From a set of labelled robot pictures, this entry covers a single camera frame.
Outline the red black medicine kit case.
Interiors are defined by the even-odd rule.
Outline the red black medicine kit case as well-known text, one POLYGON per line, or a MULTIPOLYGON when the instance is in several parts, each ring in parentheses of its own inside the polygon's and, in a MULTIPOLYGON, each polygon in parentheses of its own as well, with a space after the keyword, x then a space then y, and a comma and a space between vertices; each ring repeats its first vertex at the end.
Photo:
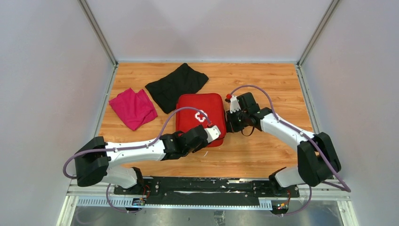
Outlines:
POLYGON ((176 130, 187 132, 189 129, 198 125, 207 127, 209 118, 213 125, 220 130, 219 138, 213 141, 208 147, 218 147, 223 144, 224 137, 227 133, 225 112, 222 97, 217 93, 205 94, 184 94, 179 97, 176 104, 177 109, 182 107, 194 107, 201 112, 195 110, 181 110, 176 113, 176 130))

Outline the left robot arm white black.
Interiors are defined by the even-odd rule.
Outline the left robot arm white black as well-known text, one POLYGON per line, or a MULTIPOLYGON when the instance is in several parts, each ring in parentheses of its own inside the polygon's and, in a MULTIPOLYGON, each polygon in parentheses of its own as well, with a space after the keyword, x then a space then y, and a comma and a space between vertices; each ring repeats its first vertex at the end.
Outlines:
POLYGON ((207 147, 220 134, 217 126, 205 128, 199 125, 187 132, 164 134, 143 142, 107 143, 102 136, 95 137, 75 154, 77 185, 88 187, 102 182, 140 194, 144 189, 140 169, 125 168, 123 164, 177 160, 207 147))

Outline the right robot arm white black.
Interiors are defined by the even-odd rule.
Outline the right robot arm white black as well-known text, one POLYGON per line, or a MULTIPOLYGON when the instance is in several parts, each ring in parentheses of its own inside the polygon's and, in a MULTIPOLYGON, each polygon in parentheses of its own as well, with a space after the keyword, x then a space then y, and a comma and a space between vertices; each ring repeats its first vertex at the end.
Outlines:
POLYGON ((246 127, 271 134, 297 153, 297 165, 283 167, 269 175, 269 191, 282 196, 289 186, 315 187, 336 175, 342 168, 330 136, 303 130, 276 114, 273 106, 261 108, 252 93, 228 94, 226 129, 240 132, 246 127))

